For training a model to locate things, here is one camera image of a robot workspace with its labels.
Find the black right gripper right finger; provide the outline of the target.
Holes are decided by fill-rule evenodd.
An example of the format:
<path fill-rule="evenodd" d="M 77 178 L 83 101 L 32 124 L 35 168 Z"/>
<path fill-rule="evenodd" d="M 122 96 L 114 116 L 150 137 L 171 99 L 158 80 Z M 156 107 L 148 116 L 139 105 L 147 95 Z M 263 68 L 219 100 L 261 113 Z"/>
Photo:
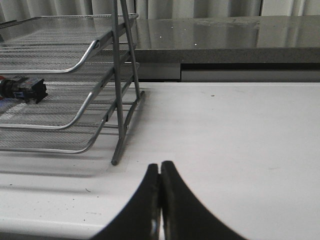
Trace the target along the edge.
<path fill-rule="evenodd" d="M 161 164 L 162 214 L 166 240 L 243 240 L 192 193 L 172 161 Z"/>

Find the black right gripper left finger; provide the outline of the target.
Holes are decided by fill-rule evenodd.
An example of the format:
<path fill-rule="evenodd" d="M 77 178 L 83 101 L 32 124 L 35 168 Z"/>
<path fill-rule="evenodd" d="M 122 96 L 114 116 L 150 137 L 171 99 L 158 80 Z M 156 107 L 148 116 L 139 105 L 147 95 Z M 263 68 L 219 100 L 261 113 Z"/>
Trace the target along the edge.
<path fill-rule="evenodd" d="M 93 240 L 158 240 L 160 234 L 160 175 L 150 164 L 124 208 Z"/>

